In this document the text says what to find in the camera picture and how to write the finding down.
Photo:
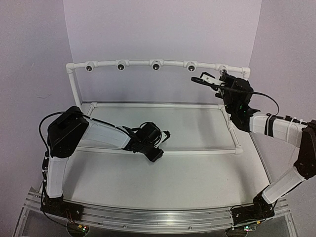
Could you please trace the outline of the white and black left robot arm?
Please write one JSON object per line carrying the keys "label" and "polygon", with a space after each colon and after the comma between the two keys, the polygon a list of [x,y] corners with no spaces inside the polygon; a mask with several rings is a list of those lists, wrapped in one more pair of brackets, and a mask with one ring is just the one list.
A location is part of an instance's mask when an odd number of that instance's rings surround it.
{"label": "white and black left robot arm", "polygon": [[147,121],[135,128],[116,126],[85,115],[77,106],[49,114],[40,123],[50,117],[56,119],[47,128],[47,138],[42,138],[46,151],[42,162],[40,209],[45,216],[81,218],[83,206],[64,201],[63,196],[66,165],[80,141],[96,141],[123,151],[141,153],[150,162],[156,162],[163,155],[160,144],[170,138],[169,131],[162,131],[153,122]]}

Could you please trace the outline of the white PVC pipe frame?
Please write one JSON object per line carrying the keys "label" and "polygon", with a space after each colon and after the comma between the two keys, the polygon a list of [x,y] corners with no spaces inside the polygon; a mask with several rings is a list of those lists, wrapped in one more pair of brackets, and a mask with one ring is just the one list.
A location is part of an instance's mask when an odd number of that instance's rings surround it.
{"label": "white PVC pipe frame", "polygon": [[[92,72],[93,69],[98,67],[106,67],[106,66],[115,66],[118,70],[122,71],[130,66],[149,66],[153,70],[157,71],[161,69],[163,66],[170,67],[181,67],[186,68],[190,72],[194,72],[196,69],[211,69],[219,72],[223,72],[224,70],[228,72],[240,73],[242,78],[247,80],[250,77],[251,69],[249,67],[233,67],[225,64],[211,64],[211,63],[202,63],[198,61],[170,61],[170,60],[162,60],[162,59],[151,59],[151,60],[129,60],[129,59],[120,59],[120,60],[112,60],[112,61],[87,61],[83,63],[68,63],[66,64],[66,71],[69,76],[69,81],[71,84],[72,93],[75,99],[75,103],[77,106],[81,106],[84,102],[79,98],[81,94],[79,88],[75,83],[75,70],[84,68],[87,72]],[[165,151],[165,154],[168,156],[179,156],[179,155],[214,155],[214,154],[241,154],[243,152],[242,146],[238,141],[236,131],[233,128],[233,123],[229,121],[228,114],[224,112],[224,107],[222,105],[210,106],[211,109],[220,110],[223,114],[223,118],[226,122],[227,131],[230,133],[232,138],[234,147],[233,148],[220,148],[220,149],[198,149],[194,151],[192,149],[184,151],[184,150],[175,150],[175,151]]]}

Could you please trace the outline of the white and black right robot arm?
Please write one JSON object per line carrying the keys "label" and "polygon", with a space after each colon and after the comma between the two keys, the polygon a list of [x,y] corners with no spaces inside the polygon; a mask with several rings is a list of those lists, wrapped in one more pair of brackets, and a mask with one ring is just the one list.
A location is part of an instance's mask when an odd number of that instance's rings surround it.
{"label": "white and black right robot arm", "polygon": [[299,154],[293,166],[276,181],[265,187],[249,206],[232,207],[233,224],[261,221],[274,216],[277,200],[316,174],[316,122],[305,122],[291,116],[262,114],[249,106],[252,95],[258,93],[250,83],[223,71],[220,92],[226,113],[241,131],[262,134],[285,141],[297,148]]}

